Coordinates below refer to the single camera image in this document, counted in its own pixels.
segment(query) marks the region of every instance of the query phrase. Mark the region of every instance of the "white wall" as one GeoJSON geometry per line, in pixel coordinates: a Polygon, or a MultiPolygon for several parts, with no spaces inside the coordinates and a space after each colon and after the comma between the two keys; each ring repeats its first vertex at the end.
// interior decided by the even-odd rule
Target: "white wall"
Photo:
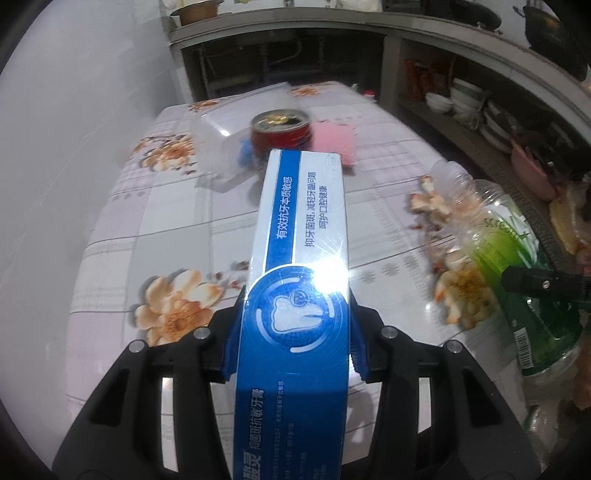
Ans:
{"type": "Polygon", "coordinates": [[[178,102],[158,0],[54,0],[0,74],[0,397],[45,463],[71,423],[65,332],[88,234],[178,102]]]}

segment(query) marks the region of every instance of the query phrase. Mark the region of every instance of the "black clamp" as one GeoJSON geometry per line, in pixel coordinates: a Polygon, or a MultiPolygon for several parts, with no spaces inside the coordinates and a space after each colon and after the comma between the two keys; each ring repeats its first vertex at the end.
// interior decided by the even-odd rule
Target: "black clamp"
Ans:
{"type": "MultiPolygon", "coordinates": [[[[243,298],[244,290],[209,327],[177,343],[148,348],[143,340],[131,342],[70,428],[53,463],[58,478],[229,480],[210,382],[224,383],[236,370],[243,298]],[[174,379],[178,473],[163,467],[163,377],[174,379]]],[[[533,480],[540,474],[517,420],[460,342],[414,342],[352,294],[350,311],[354,366],[366,382],[382,382],[362,478],[533,480]],[[417,462],[421,377],[431,384],[431,428],[425,460],[417,462]]]]}

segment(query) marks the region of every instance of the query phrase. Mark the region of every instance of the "tin can lid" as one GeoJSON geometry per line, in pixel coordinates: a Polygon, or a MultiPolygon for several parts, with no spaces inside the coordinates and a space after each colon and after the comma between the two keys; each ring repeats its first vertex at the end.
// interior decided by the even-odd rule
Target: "tin can lid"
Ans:
{"type": "Polygon", "coordinates": [[[257,133],[285,133],[309,124],[310,118],[305,112],[282,108],[257,115],[251,121],[251,128],[257,133]]]}

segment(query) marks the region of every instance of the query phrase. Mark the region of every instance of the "stacked plate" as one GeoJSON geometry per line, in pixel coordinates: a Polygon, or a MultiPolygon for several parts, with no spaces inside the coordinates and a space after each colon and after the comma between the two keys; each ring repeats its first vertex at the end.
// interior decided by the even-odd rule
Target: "stacked plate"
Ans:
{"type": "Polygon", "coordinates": [[[511,136],[519,131],[515,117],[491,100],[483,114],[486,124],[480,127],[482,136],[497,150],[510,154],[513,149],[511,136]]]}
{"type": "Polygon", "coordinates": [[[465,80],[453,79],[452,93],[453,110],[456,113],[473,112],[480,107],[485,91],[465,80]]]}

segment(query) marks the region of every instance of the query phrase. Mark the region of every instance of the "toothpaste box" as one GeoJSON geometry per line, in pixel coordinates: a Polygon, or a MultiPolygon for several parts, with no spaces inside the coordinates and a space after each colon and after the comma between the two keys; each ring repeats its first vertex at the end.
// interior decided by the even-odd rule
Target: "toothpaste box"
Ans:
{"type": "Polygon", "coordinates": [[[271,152],[242,313],[234,480],[338,480],[349,378],[337,154],[271,152]]]}

